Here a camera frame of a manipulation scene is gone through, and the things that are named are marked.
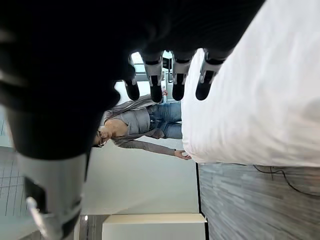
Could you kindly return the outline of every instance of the jeans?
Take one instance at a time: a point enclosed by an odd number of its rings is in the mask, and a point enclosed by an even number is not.
[[[150,116],[150,130],[161,129],[164,139],[182,139],[181,103],[166,102],[147,107]]]

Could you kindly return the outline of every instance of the gray cardigan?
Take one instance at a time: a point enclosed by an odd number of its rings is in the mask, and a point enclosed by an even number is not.
[[[154,105],[154,103],[151,99],[150,95],[145,95],[140,97],[137,101],[126,101],[122,104],[116,105],[112,109],[108,110],[104,114],[104,123],[117,116],[120,115],[126,111],[130,110],[137,110],[141,108],[145,108],[151,105]],[[132,135],[125,135],[125,136],[117,136],[112,137],[114,144],[121,148],[126,149],[143,149],[149,152],[157,153],[157,154],[165,154],[174,156],[175,155],[175,149],[171,149],[165,146],[153,144],[150,142],[145,141],[138,141],[136,139],[141,138],[142,136],[154,138],[154,139],[160,139],[164,137],[164,133],[161,129],[155,128],[151,131],[148,131],[146,133],[142,134],[132,134]]]

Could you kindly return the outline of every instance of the woman's arm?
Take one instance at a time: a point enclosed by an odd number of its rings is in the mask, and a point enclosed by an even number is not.
[[[183,156],[184,150],[175,150],[166,146],[157,145],[150,142],[131,140],[118,145],[120,148],[125,149],[142,149],[148,152],[156,153],[156,154],[165,154],[169,156],[176,156],[180,159],[189,160],[190,156]]]

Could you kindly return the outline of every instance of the gray top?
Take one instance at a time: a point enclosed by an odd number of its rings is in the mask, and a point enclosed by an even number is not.
[[[151,100],[150,95],[141,96],[137,101],[126,101],[122,104],[114,106],[112,109],[109,109],[104,113],[104,122],[106,122],[109,119],[116,118],[117,116],[132,112],[136,110],[142,110],[145,109],[146,113],[148,114],[148,111],[146,107],[154,105],[154,103]],[[171,149],[166,146],[157,145],[151,142],[145,142],[145,141],[138,141],[136,139],[141,138],[142,136],[154,138],[154,139],[160,139],[163,138],[164,132],[159,129],[155,128],[153,130],[149,130],[150,127],[148,127],[148,131],[144,133],[137,133],[137,134],[128,134],[124,136],[118,136],[113,137],[112,140],[118,147],[126,148],[126,149],[143,149],[149,152],[157,153],[157,154],[166,154],[170,156],[175,155],[175,149]]]
[[[128,130],[125,135],[145,134],[150,131],[150,116],[145,107],[125,111],[113,119],[120,119],[127,124]]]

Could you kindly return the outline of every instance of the white cabinet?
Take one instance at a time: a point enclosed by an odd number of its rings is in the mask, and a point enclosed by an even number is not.
[[[112,215],[102,225],[102,240],[205,240],[201,214]]]

